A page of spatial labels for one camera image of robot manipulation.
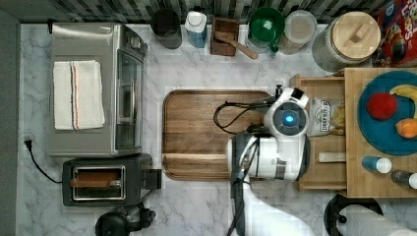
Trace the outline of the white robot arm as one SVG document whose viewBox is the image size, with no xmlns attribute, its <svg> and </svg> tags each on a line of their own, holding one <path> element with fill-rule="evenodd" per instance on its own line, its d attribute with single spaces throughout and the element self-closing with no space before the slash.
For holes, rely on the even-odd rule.
<svg viewBox="0 0 417 236">
<path fill-rule="evenodd" d="M 260 200 L 253 178 L 293 182 L 306 173 L 310 159 L 307 137 L 309 97 L 298 88 L 249 105 L 263 109 L 264 123 L 232 137 L 226 147 L 233 219 L 227 236 L 314 236 L 300 218 Z"/>
</svg>

